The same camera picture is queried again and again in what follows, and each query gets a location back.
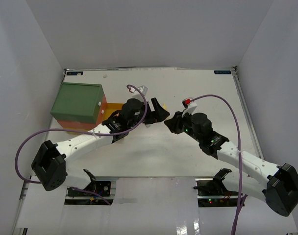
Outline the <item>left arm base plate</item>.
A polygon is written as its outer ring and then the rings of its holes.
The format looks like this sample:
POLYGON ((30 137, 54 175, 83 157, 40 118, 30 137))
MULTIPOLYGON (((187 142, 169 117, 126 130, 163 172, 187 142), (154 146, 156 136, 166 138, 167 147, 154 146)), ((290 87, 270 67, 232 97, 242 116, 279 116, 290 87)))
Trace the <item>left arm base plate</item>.
POLYGON ((65 205, 110 206, 116 192, 115 181, 91 182, 85 189, 67 188, 65 205))

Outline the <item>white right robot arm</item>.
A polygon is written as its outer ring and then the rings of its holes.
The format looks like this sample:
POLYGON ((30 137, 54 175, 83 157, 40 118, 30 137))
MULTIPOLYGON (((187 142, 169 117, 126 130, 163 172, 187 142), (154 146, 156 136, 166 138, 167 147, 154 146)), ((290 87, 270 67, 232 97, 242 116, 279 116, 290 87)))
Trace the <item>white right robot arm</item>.
POLYGON ((298 204, 298 173, 285 163, 278 165, 267 162, 246 151, 240 151, 237 145, 212 128, 211 121, 204 113, 182 113, 166 120, 165 125, 171 133, 185 133, 199 144, 208 156, 226 162, 242 173, 232 173, 223 168, 213 177, 214 191, 225 195, 229 191, 264 201, 275 213, 288 217, 298 204))

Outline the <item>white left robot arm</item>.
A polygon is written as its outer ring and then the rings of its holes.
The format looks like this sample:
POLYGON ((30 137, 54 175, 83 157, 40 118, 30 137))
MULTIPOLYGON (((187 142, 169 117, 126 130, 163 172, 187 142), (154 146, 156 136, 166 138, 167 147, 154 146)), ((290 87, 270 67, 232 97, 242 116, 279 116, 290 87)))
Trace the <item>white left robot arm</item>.
POLYGON ((52 191, 61 185, 78 188, 84 195, 95 192, 94 176, 88 170, 73 172, 71 162, 102 146, 115 143, 126 137, 138 123, 150 125, 163 122, 170 113, 156 98, 149 104, 130 98, 121 109, 114 111, 108 119, 88 131, 67 141, 41 144, 31 168, 46 191, 52 191))

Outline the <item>red drawer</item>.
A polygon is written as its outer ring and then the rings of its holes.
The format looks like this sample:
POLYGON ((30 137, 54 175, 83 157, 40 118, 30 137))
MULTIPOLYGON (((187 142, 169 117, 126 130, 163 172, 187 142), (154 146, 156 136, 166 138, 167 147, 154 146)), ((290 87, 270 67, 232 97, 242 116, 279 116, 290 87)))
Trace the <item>red drawer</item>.
POLYGON ((91 130, 101 124, 106 106, 106 96, 103 95, 101 100, 96 103, 95 107, 90 109, 81 108, 81 114, 64 115, 63 117, 56 119, 56 121, 64 129, 91 130))

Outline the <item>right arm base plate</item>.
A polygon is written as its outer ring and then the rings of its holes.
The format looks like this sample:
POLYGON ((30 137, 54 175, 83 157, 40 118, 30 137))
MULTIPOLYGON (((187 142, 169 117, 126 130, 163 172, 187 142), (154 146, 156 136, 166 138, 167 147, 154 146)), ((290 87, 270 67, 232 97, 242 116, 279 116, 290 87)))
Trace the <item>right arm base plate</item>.
POLYGON ((196 179, 199 208, 237 207, 238 192, 228 191, 212 179, 196 179))

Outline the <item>yellow drawer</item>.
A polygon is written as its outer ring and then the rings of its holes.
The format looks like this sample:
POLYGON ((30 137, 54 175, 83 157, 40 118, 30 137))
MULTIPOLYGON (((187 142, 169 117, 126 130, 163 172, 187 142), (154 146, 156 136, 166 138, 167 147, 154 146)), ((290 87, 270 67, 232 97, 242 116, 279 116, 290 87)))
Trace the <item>yellow drawer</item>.
POLYGON ((83 123, 83 122, 77 122, 77 121, 62 121, 62 120, 58 120, 57 122, 63 127, 63 129, 89 131, 94 129, 96 126, 101 124, 106 119, 108 119, 114 111, 120 110, 122 106, 123 106, 123 103, 107 103, 103 114, 99 113, 96 123, 83 123))

